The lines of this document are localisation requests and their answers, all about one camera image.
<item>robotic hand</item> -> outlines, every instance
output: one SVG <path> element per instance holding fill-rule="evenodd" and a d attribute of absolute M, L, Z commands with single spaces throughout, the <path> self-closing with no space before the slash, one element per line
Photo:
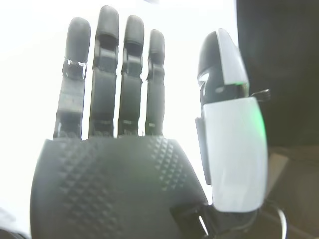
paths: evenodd
<path fill-rule="evenodd" d="M 164 37 L 157 30 L 150 39 L 145 136 L 138 137 L 144 24 L 133 15 L 126 25 L 114 138 L 118 36 L 118 13 L 104 6 L 95 37 L 89 138 L 81 140 L 90 24 L 82 18 L 70 23 L 54 140 L 45 142 L 33 179 L 32 238 L 201 239 L 247 229 L 264 200 L 267 145 L 227 32 L 207 37 L 199 66 L 203 116 L 197 127 L 212 206 L 181 147 L 162 136 Z"/>

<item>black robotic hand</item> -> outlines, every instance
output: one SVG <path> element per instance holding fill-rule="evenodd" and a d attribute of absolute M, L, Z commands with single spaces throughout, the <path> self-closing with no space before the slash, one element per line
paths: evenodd
<path fill-rule="evenodd" d="M 89 138 L 81 139 L 90 31 L 82 18 L 69 26 L 54 140 L 45 142 L 33 179 L 32 238 L 201 239 L 250 226 L 255 212 L 238 220 L 239 214 L 207 205 L 183 150 L 162 135 L 164 37 L 158 30 L 150 38 L 145 136 L 138 136 L 144 24 L 133 15 L 125 31 L 114 134 L 119 15 L 109 6 L 99 15 Z"/>

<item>textured grip pad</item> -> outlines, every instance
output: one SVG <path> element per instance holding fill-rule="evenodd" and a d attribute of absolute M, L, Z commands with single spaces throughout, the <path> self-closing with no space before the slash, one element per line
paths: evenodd
<path fill-rule="evenodd" d="M 207 200 L 174 140 L 47 140 L 32 185 L 32 239 L 177 239 L 169 210 L 192 203 Z"/>

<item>white background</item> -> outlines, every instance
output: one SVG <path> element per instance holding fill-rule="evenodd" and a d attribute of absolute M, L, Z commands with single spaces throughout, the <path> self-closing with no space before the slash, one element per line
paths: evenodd
<path fill-rule="evenodd" d="M 118 73 L 129 15 L 139 16 L 145 24 L 143 80 L 148 70 L 150 30 L 164 34 L 163 131 L 181 144 L 212 201 L 211 190 L 204 182 L 194 123 L 200 115 L 197 64 L 202 42 L 217 28 L 226 29 L 238 45 L 234 0 L 162 0 L 161 5 L 142 0 L 5 1 L 0 8 L 0 208 L 14 215 L 16 226 L 24 232 L 29 232 L 29 197 L 37 157 L 44 139 L 53 135 L 66 33 L 76 16 L 91 24 L 83 119 L 83 139 L 87 138 L 94 36 L 104 5 L 113 6 L 120 15 Z"/>

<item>prosthetic hand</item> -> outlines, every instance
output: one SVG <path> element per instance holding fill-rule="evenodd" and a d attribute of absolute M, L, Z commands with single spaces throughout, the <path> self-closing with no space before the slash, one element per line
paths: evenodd
<path fill-rule="evenodd" d="M 247 78 L 241 75 L 238 85 L 224 80 L 224 87 L 221 78 L 214 83 L 219 73 L 209 71 L 202 86 L 203 116 L 197 125 L 205 175 L 213 186 L 214 205 L 209 206 L 181 147 L 162 136 L 164 37 L 157 30 L 150 39 L 145 136 L 138 137 L 144 25 L 133 15 L 125 31 L 114 138 L 119 16 L 109 6 L 101 8 L 96 30 L 89 138 L 81 140 L 90 31 L 82 18 L 69 26 L 54 139 L 44 143 L 32 185 L 32 238 L 201 239 L 251 226 L 265 193 L 267 147 L 265 135 L 256 130 L 262 120 L 256 100 L 239 99 L 247 96 Z M 217 42 L 218 56 L 224 54 L 222 41 Z M 218 67 L 207 59 L 206 66 Z M 238 77 L 241 62 L 223 61 L 221 71 L 232 72 L 224 79 Z M 206 66 L 201 75 L 208 73 Z M 222 97 L 212 100 L 215 93 Z"/>

